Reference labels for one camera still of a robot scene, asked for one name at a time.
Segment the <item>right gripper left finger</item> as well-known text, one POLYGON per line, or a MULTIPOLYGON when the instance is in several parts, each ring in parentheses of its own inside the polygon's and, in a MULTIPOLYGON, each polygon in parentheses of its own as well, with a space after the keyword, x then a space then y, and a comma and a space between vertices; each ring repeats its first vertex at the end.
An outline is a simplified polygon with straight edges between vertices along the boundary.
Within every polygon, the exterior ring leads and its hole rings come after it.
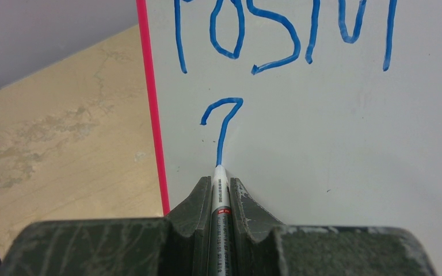
POLYGON ((211 178, 200 178, 163 217, 30 224, 0 275, 206 275, 211 191, 211 178))

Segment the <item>red framed whiteboard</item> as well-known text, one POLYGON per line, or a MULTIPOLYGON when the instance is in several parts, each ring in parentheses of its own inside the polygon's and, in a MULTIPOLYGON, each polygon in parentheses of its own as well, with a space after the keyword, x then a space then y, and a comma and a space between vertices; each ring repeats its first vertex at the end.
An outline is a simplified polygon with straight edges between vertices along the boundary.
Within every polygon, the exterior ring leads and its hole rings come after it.
POLYGON ((442 275, 442 1, 137 1, 162 207, 221 162, 287 224, 408 229, 442 275))

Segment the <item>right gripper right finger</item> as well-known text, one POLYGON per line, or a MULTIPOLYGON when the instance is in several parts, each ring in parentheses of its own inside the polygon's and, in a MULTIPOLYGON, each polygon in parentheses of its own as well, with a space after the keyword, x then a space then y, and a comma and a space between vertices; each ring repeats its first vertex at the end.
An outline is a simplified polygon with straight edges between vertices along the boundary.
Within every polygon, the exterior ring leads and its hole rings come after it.
POLYGON ((435 275, 409 231, 394 227, 288 225, 230 181, 239 275, 435 275))

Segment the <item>white whiteboard marker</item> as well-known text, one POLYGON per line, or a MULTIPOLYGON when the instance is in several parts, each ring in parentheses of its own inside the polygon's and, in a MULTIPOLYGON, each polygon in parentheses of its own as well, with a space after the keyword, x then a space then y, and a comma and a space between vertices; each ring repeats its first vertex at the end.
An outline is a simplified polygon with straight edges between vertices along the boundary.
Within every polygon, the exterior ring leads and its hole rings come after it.
POLYGON ((235 275, 235 248, 229 182, 217 165, 212 179, 208 275, 235 275))

